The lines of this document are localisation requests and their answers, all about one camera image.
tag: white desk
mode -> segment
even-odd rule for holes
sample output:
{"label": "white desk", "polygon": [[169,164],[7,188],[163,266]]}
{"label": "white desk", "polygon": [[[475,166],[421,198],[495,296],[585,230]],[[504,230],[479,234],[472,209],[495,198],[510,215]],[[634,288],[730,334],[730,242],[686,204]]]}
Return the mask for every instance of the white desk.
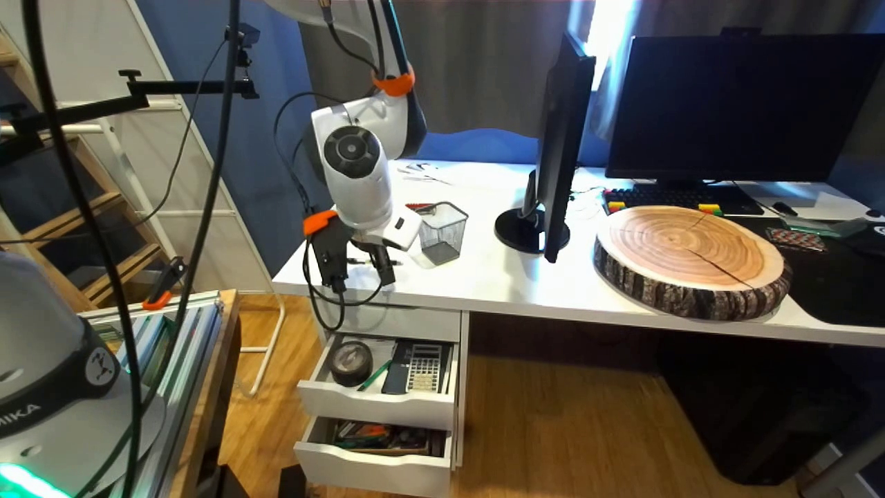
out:
{"label": "white desk", "polygon": [[[808,314],[793,299],[786,299],[770,314],[751,320],[690,320],[643,306],[610,288],[591,266],[593,226],[603,220],[600,188],[614,184],[600,170],[581,168],[575,173],[566,224],[571,241],[557,252],[557,262],[539,255],[519,255],[495,237],[499,209],[516,204],[524,188],[527,166],[491,164],[396,164],[397,201],[440,201],[447,198],[469,213],[462,256],[445,266],[430,266],[416,242],[408,255],[393,252],[396,285],[379,300],[468,310],[499,314],[535,314],[564,320],[591,320],[617,327],[679,328],[708,334],[746,334],[809,343],[885,346],[885,328],[823,324]],[[799,215],[813,219],[859,219],[864,206],[841,197],[834,188],[809,183],[750,184],[759,204],[787,193]],[[372,289],[376,274],[371,266],[347,267],[347,288]],[[302,248],[273,276],[280,292],[307,292],[302,276]]]}
{"label": "white desk", "polygon": [[[617,288],[610,288],[591,266],[593,226],[603,224],[600,188],[614,184],[600,170],[581,168],[575,173],[566,224],[571,241],[557,252],[557,262],[539,255],[519,255],[495,237],[498,213],[515,206],[522,197],[527,166],[491,166],[491,164],[396,164],[396,201],[454,201],[469,213],[462,255],[445,266],[430,266],[411,248],[390,252],[396,266],[396,285],[376,296],[379,306],[347,306],[346,331],[383,334],[383,336],[421,336],[454,346],[457,393],[430,397],[396,397],[364,396],[336,386],[325,379],[325,357],[309,382],[302,382],[302,400],[315,422],[295,446],[307,478],[315,483],[364,487],[405,494],[445,494],[447,471],[462,462],[462,428],[468,400],[468,349],[469,314],[531,314],[557,320],[617,324],[642,328],[708,331],[708,334],[743,334],[770,339],[808,339],[808,343],[845,343],[845,346],[881,346],[885,328],[876,327],[841,327],[822,324],[808,314],[793,299],[786,299],[770,314],[751,320],[689,320],[643,306]],[[826,184],[750,184],[759,204],[770,204],[775,193],[809,219],[856,219],[862,204],[841,197]],[[280,292],[307,292],[302,274],[304,247],[273,276]],[[376,288],[371,266],[347,267],[347,292],[353,299]],[[405,422],[445,428],[450,446],[440,458],[386,458],[347,454],[329,446],[322,418],[362,418],[376,422]]]}

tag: monitor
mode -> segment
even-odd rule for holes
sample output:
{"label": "monitor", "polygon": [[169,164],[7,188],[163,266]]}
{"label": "monitor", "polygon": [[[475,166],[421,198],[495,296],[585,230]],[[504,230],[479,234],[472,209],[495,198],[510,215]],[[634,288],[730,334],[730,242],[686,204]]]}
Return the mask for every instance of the monitor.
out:
{"label": "monitor", "polygon": [[634,39],[607,176],[826,180],[885,36]]}
{"label": "monitor", "polygon": [[564,213],[577,166],[591,71],[593,57],[582,51],[575,36],[564,32],[544,82],[539,164],[527,173],[522,204],[499,213],[495,220],[499,242],[544,255],[549,262],[555,262],[557,248],[569,241]]}

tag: wooden floor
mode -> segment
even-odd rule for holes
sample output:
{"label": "wooden floor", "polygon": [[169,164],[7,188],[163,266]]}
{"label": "wooden floor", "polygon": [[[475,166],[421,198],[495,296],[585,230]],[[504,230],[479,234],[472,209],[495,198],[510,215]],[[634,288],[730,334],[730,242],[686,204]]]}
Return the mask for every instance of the wooden floor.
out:
{"label": "wooden floor", "polygon": [[[262,343],[273,306],[242,306],[242,343]],[[653,370],[646,336],[575,324],[475,317],[469,343],[465,466],[454,494],[488,498],[793,498],[793,482],[740,487],[722,478]],[[321,346],[309,310],[289,305],[262,390],[245,390],[256,357],[242,353],[220,462],[249,494],[273,498],[280,471],[307,428],[295,382]],[[313,487],[309,494],[372,491]]]}

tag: wooden cutting board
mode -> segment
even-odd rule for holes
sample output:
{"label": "wooden cutting board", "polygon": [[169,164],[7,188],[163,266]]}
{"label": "wooden cutting board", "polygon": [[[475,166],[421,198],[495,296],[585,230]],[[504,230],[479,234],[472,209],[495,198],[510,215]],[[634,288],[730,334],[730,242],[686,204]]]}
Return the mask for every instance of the wooden cutting board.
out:
{"label": "wooden cutting board", "polygon": [[790,278],[783,255],[759,234],[669,204],[610,213],[596,230],[593,266],[649,306],[710,320],[770,313]]}

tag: clear plastic box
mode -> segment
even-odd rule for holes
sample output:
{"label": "clear plastic box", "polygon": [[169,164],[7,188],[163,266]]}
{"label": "clear plastic box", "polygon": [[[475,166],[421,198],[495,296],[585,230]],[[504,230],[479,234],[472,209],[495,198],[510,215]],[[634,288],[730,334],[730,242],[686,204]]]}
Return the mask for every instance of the clear plastic box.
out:
{"label": "clear plastic box", "polygon": [[436,201],[421,209],[421,248],[422,255],[441,266],[462,255],[468,213],[450,201]]}

